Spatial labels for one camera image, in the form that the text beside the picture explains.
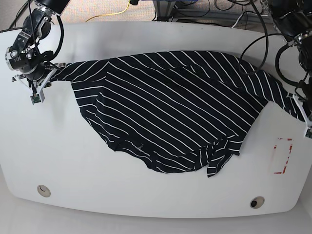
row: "striped shirt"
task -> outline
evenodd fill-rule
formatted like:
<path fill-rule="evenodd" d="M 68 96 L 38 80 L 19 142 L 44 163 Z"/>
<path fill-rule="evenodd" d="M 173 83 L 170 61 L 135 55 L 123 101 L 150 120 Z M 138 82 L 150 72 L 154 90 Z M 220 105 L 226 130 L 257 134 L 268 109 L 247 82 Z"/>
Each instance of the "striped shirt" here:
<path fill-rule="evenodd" d="M 242 69 L 255 67 L 248 62 Z M 70 81 L 82 116 L 114 151 L 162 173 L 218 173 L 262 109 L 275 102 L 303 121 L 292 94 L 270 74 L 241 76 L 238 59 L 210 51 L 140 54 L 76 62 Z"/>

